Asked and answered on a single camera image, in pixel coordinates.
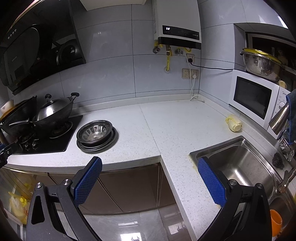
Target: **microwave window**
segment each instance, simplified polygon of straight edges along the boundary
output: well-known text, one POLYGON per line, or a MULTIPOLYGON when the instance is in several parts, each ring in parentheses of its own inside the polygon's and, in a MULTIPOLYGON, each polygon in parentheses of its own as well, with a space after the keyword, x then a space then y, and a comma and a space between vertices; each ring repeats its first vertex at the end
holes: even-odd
POLYGON ((233 100, 264 119, 271 97, 271 89, 237 77, 233 100))

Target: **sink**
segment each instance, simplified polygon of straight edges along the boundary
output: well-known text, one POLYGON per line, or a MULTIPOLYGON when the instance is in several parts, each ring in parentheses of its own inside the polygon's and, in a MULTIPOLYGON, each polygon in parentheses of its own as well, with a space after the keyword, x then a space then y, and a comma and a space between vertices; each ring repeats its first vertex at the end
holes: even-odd
MULTIPOLYGON (((276 186, 282 181, 279 174, 243 136, 191 152, 190 156, 196 165, 199 158, 206 156, 226 178, 235 179, 240 185, 254 186, 256 183, 261 183, 270 209, 276 210, 281 215, 283 227, 296 211, 290 191, 280 194, 276 190, 276 186)), ((243 206, 240 204, 238 211, 242 210, 243 206)))

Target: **black power cord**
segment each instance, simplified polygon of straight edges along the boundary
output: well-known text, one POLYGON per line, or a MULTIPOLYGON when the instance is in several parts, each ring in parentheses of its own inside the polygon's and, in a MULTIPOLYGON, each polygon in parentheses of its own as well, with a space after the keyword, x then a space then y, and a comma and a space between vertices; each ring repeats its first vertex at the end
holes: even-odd
POLYGON ((200 68, 205 68, 205 69, 221 69, 221 68, 210 68, 210 67, 204 67, 204 66, 198 66, 198 65, 194 65, 194 64, 192 64, 192 58, 189 58, 188 60, 188 63, 190 63, 191 65, 193 65, 193 66, 195 66, 195 67, 200 67, 200 68))

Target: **electrical outlet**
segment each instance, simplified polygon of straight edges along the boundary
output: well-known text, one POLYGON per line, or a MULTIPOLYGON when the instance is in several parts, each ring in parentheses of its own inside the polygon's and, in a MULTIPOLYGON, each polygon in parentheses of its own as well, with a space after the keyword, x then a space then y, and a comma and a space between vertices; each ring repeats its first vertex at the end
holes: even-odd
MULTIPOLYGON (((196 79, 198 79, 198 70, 197 69, 191 70, 191 79, 193 79, 193 75, 196 75, 196 79)), ((182 79, 190 79, 190 70, 189 69, 182 69, 182 79)))
POLYGON ((194 54, 189 54, 189 53, 186 54, 186 63, 187 63, 187 59, 189 59, 189 58, 192 59, 192 63, 194 64, 194 59, 195 59, 194 54))
POLYGON ((182 79, 189 79, 189 69, 182 69, 182 79))

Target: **countertop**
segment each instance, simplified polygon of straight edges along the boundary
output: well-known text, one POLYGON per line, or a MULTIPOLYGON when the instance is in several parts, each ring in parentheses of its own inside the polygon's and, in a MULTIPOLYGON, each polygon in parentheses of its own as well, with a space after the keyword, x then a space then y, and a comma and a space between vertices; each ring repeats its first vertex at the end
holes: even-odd
MULTIPOLYGON (((270 144, 255 131, 234 133, 225 116, 229 111, 206 99, 177 100, 134 104, 83 114, 78 129, 84 124, 106 119, 119 132, 117 143, 97 154, 103 170, 122 169, 161 162, 192 240, 197 240, 217 215, 220 207, 208 192, 189 153, 243 135, 271 161, 270 144)), ((92 154, 76 146, 76 132, 65 152, 13 155, 8 166, 30 171, 75 173, 85 166, 92 154)))

